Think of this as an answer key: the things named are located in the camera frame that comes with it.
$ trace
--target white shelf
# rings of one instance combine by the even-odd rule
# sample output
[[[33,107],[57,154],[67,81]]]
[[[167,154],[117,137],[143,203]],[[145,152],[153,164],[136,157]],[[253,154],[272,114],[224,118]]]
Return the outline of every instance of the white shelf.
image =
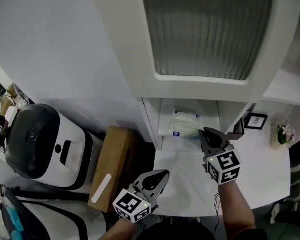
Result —
[[[170,136],[169,127],[174,108],[202,116],[205,126],[220,131],[218,103],[215,100],[163,98],[161,101],[158,136]]]
[[[298,66],[285,60],[261,100],[300,106],[300,70]]]
[[[202,152],[200,140],[166,136],[162,141],[162,151],[199,153]]]

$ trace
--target human arm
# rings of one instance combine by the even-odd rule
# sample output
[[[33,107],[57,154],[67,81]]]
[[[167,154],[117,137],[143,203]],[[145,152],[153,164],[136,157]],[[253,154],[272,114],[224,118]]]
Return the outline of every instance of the human arm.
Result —
[[[220,185],[219,194],[228,239],[256,228],[255,216],[235,181]]]
[[[129,240],[136,231],[136,225],[120,218],[100,240]]]

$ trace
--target fiducial marker cube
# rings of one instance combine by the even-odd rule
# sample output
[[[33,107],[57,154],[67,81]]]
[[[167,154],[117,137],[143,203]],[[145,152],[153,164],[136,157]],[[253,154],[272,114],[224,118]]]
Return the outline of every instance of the fiducial marker cube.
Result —
[[[136,223],[151,213],[151,203],[142,200],[135,194],[123,189],[113,202],[117,214],[126,220]]]
[[[207,158],[207,172],[222,185],[239,176],[241,159],[236,149]]]

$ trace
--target photo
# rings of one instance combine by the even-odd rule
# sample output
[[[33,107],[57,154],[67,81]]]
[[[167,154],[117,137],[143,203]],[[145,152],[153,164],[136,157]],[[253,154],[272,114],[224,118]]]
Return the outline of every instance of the photo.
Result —
[[[245,119],[244,128],[262,130],[267,118],[268,116],[266,114],[250,113]]]
[[[251,116],[248,127],[261,128],[265,120],[264,117]]]

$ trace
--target cabinet door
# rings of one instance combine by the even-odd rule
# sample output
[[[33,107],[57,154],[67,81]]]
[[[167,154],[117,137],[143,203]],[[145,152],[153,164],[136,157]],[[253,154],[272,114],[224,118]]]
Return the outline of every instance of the cabinet door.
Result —
[[[282,65],[300,0],[96,0],[135,97],[254,102]]]

